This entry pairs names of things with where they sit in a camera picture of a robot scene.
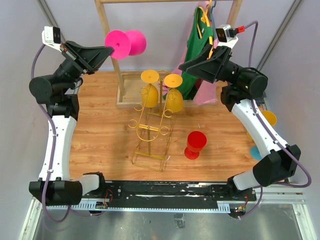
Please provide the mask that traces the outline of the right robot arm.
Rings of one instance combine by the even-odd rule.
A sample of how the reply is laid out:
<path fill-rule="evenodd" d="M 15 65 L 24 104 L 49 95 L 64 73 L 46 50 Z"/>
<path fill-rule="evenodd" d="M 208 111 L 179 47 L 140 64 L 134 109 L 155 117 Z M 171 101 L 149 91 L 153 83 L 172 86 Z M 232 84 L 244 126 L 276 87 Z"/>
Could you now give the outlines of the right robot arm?
<path fill-rule="evenodd" d="M 261 156 L 251 170 L 228 178 L 227 196 L 238 200 L 246 190 L 282 184 L 292 177 L 296 173 L 301 150 L 277 134 L 256 104 L 256 99 L 263 96 L 267 87 L 267 76 L 253 67 L 242 67 L 230 61 L 230 47 L 218 46 L 209 56 L 211 48 L 212 45 L 207 44 L 199 55 L 178 68 L 209 83 L 228 82 L 221 90 L 221 103 L 242 123 Z"/>

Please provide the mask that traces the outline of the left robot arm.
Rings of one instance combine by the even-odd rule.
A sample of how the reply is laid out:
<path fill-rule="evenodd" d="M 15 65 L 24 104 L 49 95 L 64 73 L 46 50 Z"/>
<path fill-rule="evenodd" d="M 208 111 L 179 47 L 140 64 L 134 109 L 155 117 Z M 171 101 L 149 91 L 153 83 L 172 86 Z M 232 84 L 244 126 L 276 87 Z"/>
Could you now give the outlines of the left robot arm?
<path fill-rule="evenodd" d="M 94 74 L 113 53 L 110 46 L 85 47 L 74 41 L 43 42 L 64 56 L 64 61 L 50 75 L 32 76 L 29 91 L 48 120 L 48 140 L 44 162 L 36 181 L 29 183 L 29 192 L 44 206 L 72 206 L 91 193 L 101 198 L 107 185 L 101 172 L 85 173 L 81 178 L 70 178 L 72 137 L 79 116 L 76 93 L 68 94 L 83 82 L 83 75 Z"/>

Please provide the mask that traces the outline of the magenta wine glass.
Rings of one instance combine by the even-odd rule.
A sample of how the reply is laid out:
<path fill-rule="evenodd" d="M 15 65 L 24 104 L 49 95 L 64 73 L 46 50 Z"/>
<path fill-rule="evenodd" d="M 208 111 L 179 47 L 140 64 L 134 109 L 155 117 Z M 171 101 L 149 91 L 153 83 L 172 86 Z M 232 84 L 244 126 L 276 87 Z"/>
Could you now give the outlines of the magenta wine glass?
<path fill-rule="evenodd" d="M 121 60 L 141 55 L 147 48 L 147 39 L 139 30 L 112 30 L 106 35 L 104 45 L 113 48 L 110 55 L 113 59 Z"/>

